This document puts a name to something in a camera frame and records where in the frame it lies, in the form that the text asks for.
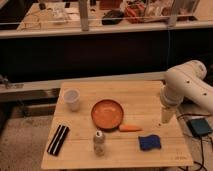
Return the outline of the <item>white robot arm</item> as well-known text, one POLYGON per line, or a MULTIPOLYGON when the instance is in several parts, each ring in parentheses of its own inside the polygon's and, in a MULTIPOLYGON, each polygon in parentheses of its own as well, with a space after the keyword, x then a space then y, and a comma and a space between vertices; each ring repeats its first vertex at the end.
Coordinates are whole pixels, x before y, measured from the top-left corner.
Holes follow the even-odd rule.
POLYGON ((173 66, 164 73, 165 85, 160 90, 162 123, 170 122, 185 98, 213 114, 213 86, 203 81, 206 74, 207 69, 199 60, 173 66))

